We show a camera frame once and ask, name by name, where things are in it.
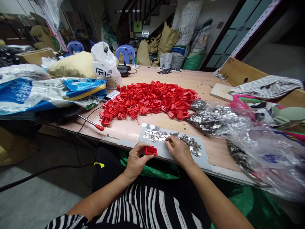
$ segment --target striped cloth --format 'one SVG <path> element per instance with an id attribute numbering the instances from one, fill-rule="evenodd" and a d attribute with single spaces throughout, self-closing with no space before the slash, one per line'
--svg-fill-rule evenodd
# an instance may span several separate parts
<path id="1" fill-rule="evenodd" d="M 204 229 L 201 221 L 179 201 L 156 188 L 131 185 L 91 222 L 83 215 L 63 215 L 45 229 L 143 228 Z"/>
<path id="2" fill-rule="evenodd" d="M 251 95 L 269 100 L 282 97 L 296 88 L 303 89 L 303 84 L 300 80 L 270 75 L 237 87 L 232 87 L 229 89 L 229 93 L 231 95 Z"/>

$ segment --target blue plastic chair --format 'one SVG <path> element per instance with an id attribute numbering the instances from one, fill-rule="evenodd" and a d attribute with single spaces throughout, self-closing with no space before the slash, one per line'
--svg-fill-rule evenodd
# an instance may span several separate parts
<path id="1" fill-rule="evenodd" d="M 132 64 L 134 64 L 134 58 L 136 56 L 136 51 L 134 50 L 134 48 L 130 45 L 121 45 L 120 47 L 118 47 L 118 49 L 115 51 L 115 56 L 117 57 L 117 59 L 120 61 L 119 55 L 120 52 L 122 52 L 122 55 L 124 57 L 124 62 L 126 64 L 129 64 L 129 57 L 132 54 Z"/>
<path id="2" fill-rule="evenodd" d="M 83 44 L 80 43 L 79 41 L 71 41 L 71 42 L 69 42 L 67 48 L 68 48 L 68 51 L 69 51 L 70 55 L 73 55 L 73 54 L 75 54 L 77 52 L 81 52 L 81 51 L 85 50 Z"/>
<path id="3" fill-rule="evenodd" d="M 95 43 L 92 40 L 90 40 L 90 39 L 88 39 L 88 40 L 89 40 L 91 48 L 92 48 L 95 45 Z"/>

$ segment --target person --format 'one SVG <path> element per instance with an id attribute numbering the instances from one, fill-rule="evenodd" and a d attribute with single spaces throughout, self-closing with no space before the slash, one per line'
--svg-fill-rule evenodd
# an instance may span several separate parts
<path id="1" fill-rule="evenodd" d="M 168 139 L 173 146 L 168 141 L 165 144 L 190 183 L 183 181 L 178 187 L 174 182 L 181 179 L 169 181 L 139 176 L 144 165 L 154 157 L 140 157 L 141 149 L 149 146 L 146 143 L 137 143 L 129 152 L 126 168 L 115 156 L 109 158 L 113 155 L 111 152 L 102 149 L 96 160 L 105 166 L 98 165 L 93 193 L 65 215 L 52 220 L 46 228 L 209 228 L 208 218 L 217 229 L 253 229 L 194 162 L 188 146 L 174 136 Z"/>

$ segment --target pile of red plastic parts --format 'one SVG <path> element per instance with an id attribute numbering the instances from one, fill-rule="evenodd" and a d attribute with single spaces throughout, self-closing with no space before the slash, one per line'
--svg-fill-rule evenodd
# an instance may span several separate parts
<path id="1" fill-rule="evenodd" d="M 132 83 L 120 87 L 117 86 L 120 95 L 114 100 L 103 104 L 104 111 L 99 115 L 102 118 L 101 124 L 109 126 L 113 118 L 136 119 L 138 115 L 150 113 L 158 114 L 165 112 L 173 119 L 178 120 L 188 117 L 189 103 L 200 99 L 197 92 L 192 89 L 184 89 L 177 84 L 160 83 L 152 81 L 146 83 Z"/>

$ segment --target floor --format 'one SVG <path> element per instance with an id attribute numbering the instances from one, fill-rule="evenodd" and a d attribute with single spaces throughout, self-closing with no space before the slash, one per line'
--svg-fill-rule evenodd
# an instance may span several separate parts
<path id="1" fill-rule="evenodd" d="M 79 165 L 75 146 L 40 134 L 40 151 L 13 166 L 0 167 L 0 186 L 15 182 L 45 168 Z M 94 162 L 94 151 L 78 147 L 82 164 Z M 88 196 L 94 167 L 60 168 L 44 173 L 0 193 L 0 225 L 6 229 L 45 228 Z"/>

